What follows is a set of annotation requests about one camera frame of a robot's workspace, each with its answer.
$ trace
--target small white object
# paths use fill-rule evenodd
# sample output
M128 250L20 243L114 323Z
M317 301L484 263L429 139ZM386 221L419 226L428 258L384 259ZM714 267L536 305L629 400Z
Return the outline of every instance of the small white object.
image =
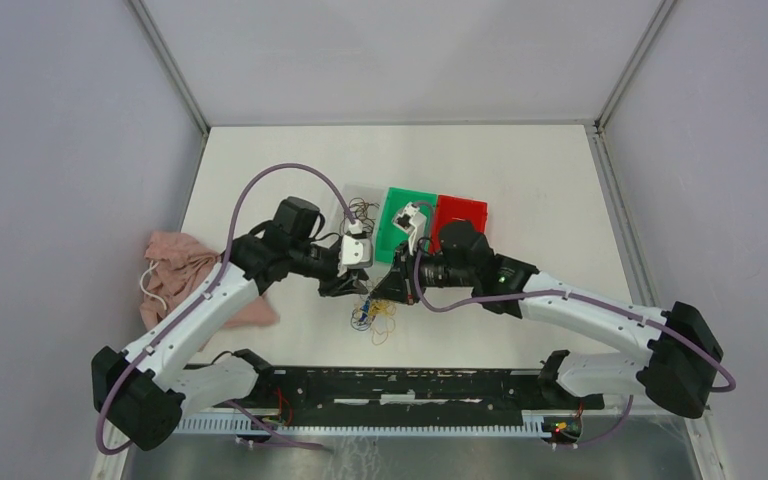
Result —
M338 275L346 273L348 269L366 268L372 265L372 262L372 241L370 239L343 235Z
M428 218L413 203L405 205L405 208L399 210L393 217L393 225L408 234L408 251L411 255L416 254L417 243L425 233L427 222Z
M229 398L248 396L256 381L257 373L248 362L229 356L215 365L184 370L172 389L186 396L181 405L186 418Z
M164 300L163 297L161 297L160 295L155 295L149 292L145 288L145 276L153 272L154 269L157 268L157 263L158 263L157 261L152 261L151 263L149 263L148 270L146 270L145 272L143 272L142 275L140 275L140 290L142 290L143 293L146 294L147 296L160 301L160 304L163 305L163 311L166 312L166 311L169 311L169 306L166 305L166 300Z
M416 400L416 392L408 390L408 393L382 393L378 403L386 405L388 403L409 403Z
M622 353L570 353L558 368L558 385L571 395L645 395L637 380L644 365Z
M363 223L361 223L361 221L358 219L354 219L354 221L349 223L349 226L346 227L346 229L352 235L360 235L361 233L363 233Z

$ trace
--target metal frame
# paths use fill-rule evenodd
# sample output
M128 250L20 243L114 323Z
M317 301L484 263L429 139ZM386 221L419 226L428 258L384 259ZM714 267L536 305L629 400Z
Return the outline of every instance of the metal frame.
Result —
M166 41L163 40L163 36L160 34L160 30L157 28L157 24L154 23L154 19L148 8L143 3L143 0L125 0L128 6L131 8L134 18L145 33L149 43L154 49L154 53L157 55L157 59L160 61L160 65L166 70L169 75L169 79L172 81L172 86L181 96L184 101L184 106L190 114L190 117L195 122L202 135L210 133L210 125L202 114L201 109L196 102L195 97L190 91L190 87L187 86L184 75L178 68L178 63L175 62L175 58L169 51L169 46L166 45Z
M211 127L405 127L422 125L590 125L592 118L569 118L558 120L405 120L368 122L303 122L303 123L235 123L233 125L211 125Z
M196 179L198 178L198 171L199 168L201 168L201 160L204 158L204 149L207 147L207 139L210 136L208 133L204 133L201 136L201 148L199 148L198 158L193 164L193 171L189 172L191 179L190 182L187 184L187 188L185 190L185 193L187 195L187 201L184 203L184 208L181 209L181 215L178 217L178 220L175 222L175 230L181 231L181 228L184 227L184 219L187 217L187 209L190 208L190 200L193 198L193 189L196 188Z
M611 119L614 110L617 107L620 99L622 99L628 88L629 83L637 73L637 69L640 67L640 62L649 53L649 49L652 46L658 33L661 31L661 27L669 18L670 13L673 10L677 0L661 0L658 5L658 9L655 11L655 15L649 20L649 25L646 26L646 30L643 32L643 36L640 37L640 41L637 42L637 46L634 48L634 52L631 54L631 58L625 64L622 73L620 74L617 84L614 85L614 89L611 90L611 94L608 95L608 100L605 102L605 106L602 107L602 111L599 112L599 116L596 119L596 128L603 131L605 125Z
M523 414L521 426L471 427L275 427L283 435L299 436L373 436L373 437L516 437L549 438L551 433L541 429L543 416ZM178 424L175 433L189 435L252 435L267 436L242 413L233 409L214 409L187 417Z
M148 8L143 0L124 0L132 9L137 22L147 35L155 53L158 56L163 68L167 71L173 87L179 92L185 107L187 108L193 122L202 132L202 149L199 155L199 162L204 153L207 144L210 127L205 119L201 109L198 106L192 92L190 91L183 74L178 68L174 57L169 52L166 42L158 31ZM622 100L628 86L634 78L634 75L640 68L641 62L649 53L650 48L661 31L662 26L672 13L677 0L661 0L658 8L646 27L646 30L634 49L631 57L623 68L618 81L611 91L605 105L596 119L570 119L552 120L552 121L531 121L531 122L473 122L473 121L450 121L450 122L402 122L398 125L459 125L459 124L506 124L506 125L583 125L585 133L590 143L591 153L596 165L596 171L602 186L605 204L608 207L608 214L611 225L617 238L620 257L623 269L626 272L627 281L631 291L632 300L635 303L643 305L658 305L658 296L654 288L649 269L646 266L643 251L640 248L639 237L632 223L628 212L627 204L623 199L622 186L617 178L616 172L611 163L609 149L606 142L605 126L610 121L617 105ZM345 123L335 122L333 125L345 125ZM396 123L371 123L370 125L396 125ZM198 164L193 175L195 182L195 173L198 171ZM617 399L616 405L606 405L605 410L588 412L587 415L615 415L623 403ZM535 414L551 416L551 411L534 412ZM558 415L568 414L569 412L557 412ZM635 404L632 409L633 415L659 415L665 412L654 406L643 402ZM693 446L693 452L699 466L703 480L724 480L729 478L727 468L723 464L720 455L717 453L715 428L713 427L713 414L709 411L701 419L686 420L688 434ZM127 440L115 427L107 424L105 429L105 440L108 445L118 445ZM128 459L128 451L123 454L108 457L99 454L96 458L95 466L92 470L92 477L96 480L117 480L120 479Z

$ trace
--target tangled wires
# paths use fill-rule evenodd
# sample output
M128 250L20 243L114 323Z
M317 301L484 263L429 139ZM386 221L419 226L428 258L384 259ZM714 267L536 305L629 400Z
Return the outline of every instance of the tangled wires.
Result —
M367 287L371 290L373 283L367 282ZM372 330L372 344L381 345L387 341L390 334L396 330L396 304L389 300L370 299L369 297L360 297L352 310L349 318L349 324L359 332ZM383 317L386 323L384 330L379 330L374 326L376 319Z
M379 210L381 208L381 204L375 202L367 202L361 197L355 197L349 201L349 210L351 210L355 217L360 220L360 223L363 225L363 231L371 235L372 231L375 230L375 218L377 218L377 212L376 215L370 217L370 208ZM339 230L341 234L346 233L346 220L347 218L343 216L343 220L340 222Z

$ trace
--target pink cloth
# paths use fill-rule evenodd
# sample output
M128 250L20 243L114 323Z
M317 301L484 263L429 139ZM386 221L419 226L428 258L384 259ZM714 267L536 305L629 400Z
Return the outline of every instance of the pink cloth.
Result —
M151 330L207 278L219 261L219 254L186 233L152 232L145 258L157 262L146 290L163 298L169 307L167 311L156 298L143 296L140 316L146 329ZM258 297L232 316L222 328L266 326L277 321L278 314L269 302L264 297Z

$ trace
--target purple cable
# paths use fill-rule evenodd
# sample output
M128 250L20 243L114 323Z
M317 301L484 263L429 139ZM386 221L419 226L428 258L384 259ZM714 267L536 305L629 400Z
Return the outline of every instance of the purple cable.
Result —
M449 312L456 308L462 307L464 305L469 305L472 303L504 302L504 301L510 301L510 300L523 300L526 298L545 297L545 296L553 296L553 297L566 296L566 292L563 290L555 290L555 289L537 290L534 292L509 293L507 295L490 295L490 296L484 296L484 297L466 298L464 300L457 301L445 307L435 307L434 305L431 305L431 303L429 303L428 300L426 300L425 295L422 293L422 287L420 286L420 283L419 283L420 258L422 258L422 250L417 249L416 261L413 264L414 287L416 289L417 296L419 296L419 301L422 302L423 305L425 305L425 308L435 313ZM715 370L720 372L723 378L726 379L726 382L728 382L726 385L723 385L720 387L711 387L712 392L731 392L737 387L737 382L735 381L734 376L728 370L726 370L725 367L723 367L722 364L720 364L720 362L718 362L714 357L708 355L704 350L699 348L699 346L697 346L696 344L688 340L684 335L676 332L672 328L669 328L666 325L661 325L660 323L657 323L657 322L653 322L652 320L645 320L643 318L643 315L631 312L624 308L611 305L607 302L603 302L602 300L599 300L596 298L588 297L586 295L581 295L578 293L570 293L567 298L571 298L573 300L579 300L581 302L593 305L594 307L598 307L603 310L616 313L617 315L622 315L638 323L643 323L644 325L654 327L660 330L661 332L669 335L670 337L673 337L674 339L678 340L682 345L689 348L696 355L699 355L699 357L702 358L702 360L705 360L705 362L707 362L709 365L714 367Z
M631 405L632 405L633 402L634 402L634 395L629 395L628 396L628 403L626 404L625 408L623 409L622 413L620 414L619 420L617 420L617 423L615 423L614 426L611 427L610 429L608 429L608 431L606 431L605 433L603 433L603 434L601 434L601 435L599 435L597 437L593 437L590 440L586 440L584 442L576 442L576 443L574 443L572 445L567 445L567 444L563 444L563 443L554 443L553 445L557 445L557 446L559 446L561 448L565 448L565 449L568 449L568 450L575 450L577 448L586 447L586 446L589 446L589 445L595 445L597 443L604 442L605 440L607 440L607 439L613 437L614 435L616 435L617 432L620 431L620 427L622 427L623 424L625 424L625 421L628 420L629 415L631 415Z
M278 165L273 165L262 172L258 173L254 176L254 178L249 181L249 183L246 185L246 187L243 189L242 193L240 193L240 197L237 199L237 204L234 205L234 212L231 214L231 226L228 228L228 239L225 242L225 253L222 255L222 264L219 267L219 273L216 275L216 277L213 279L213 281L210 282L210 284L205 289L205 293L210 293L213 291L213 289L216 288L216 286L219 284L219 282L222 280L222 277L225 275L225 270L228 269L228 262L231 259L231 244L234 241L234 230L237 226L237 217L240 215L240 208L243 206L243 200L246 199L246 196L249 194L249 191L251 191L252 187L255 186L255 184L260 181L263 177L269 175L272 172L275 172L277 170L283 170L285 168L295 168L299 170L304 170L306 172L312 173L319 177L323 182L325 182L328 185L328 188L331 189L332 192L334 192L334 195L337 197L337 200L340 202L340 206L343 208L343 212L345 212L346 218L349 219L350 222L354 222L357 220L355 217L355 214L349 209L349 204L346 203L346 200L343 198L343 195L340 194L340 190L337 188L336 185L334 185L334 182L332 182L328 177L326 177L322 172L319 170L309 167L307 165L303 165L301 163L280 163ZM172 330L175 329L175 327L178 326L182 321L184 321L187 316L192 313L193 310L195 310L201 303L204 301L205 297L203 295L197 297L193 303L188 305L180 315L175 317L171 322L169 322L166 327L157 334L157 336L149 343L149 346L151 347L157 347L157 345L160 344L160 342L169 335ZM98 415L98 422L96 422L95 426L95 444L98 447L98 450L105 454L105 455L116 455L117 453L120 453L131 446L132 442L128 440L127 442L123 443L122 445L116 447L116 448L108 448L104 444L104 421L107 419L108 413L110 413L110 407L113 405L113 400L116 398L116 395L119 393L119 390L122 388L122 384L125 383L125 380L128 378L128 376L137 368L137 365L142 362L145 357L148 354L146 353L145 349L140 352L139 355L137 355L136 358L134 358L134 361L131 362L125 370L122 372L121 375L119 375L119 378L116 379L116 382L113 383L113 387L110 389L110 392L107 393L107 397L104 399L104 403L101 406L101 411Z
M434 205L431 205L431 202L420 200L418 202L411 202L411 203L417 207L428 207L428 209L431 210L431 215L434 215Z
M327 448L325 448L325 445L321 445L319 443L297 442L291 438L287 438L284 435L281 435L280 433L276 432L272 427L262 422L259 418L252 415L251 412L249 412L245 408L237 405L236 403L230 400L225 402L225 405L235 408L238 412L248 417L249 420L251 420L255 425L260 427L263 431L284 442L284 443L255 443L254 445L258 445L262 447L295 447L295 448L304 448L305 450L327 450Z

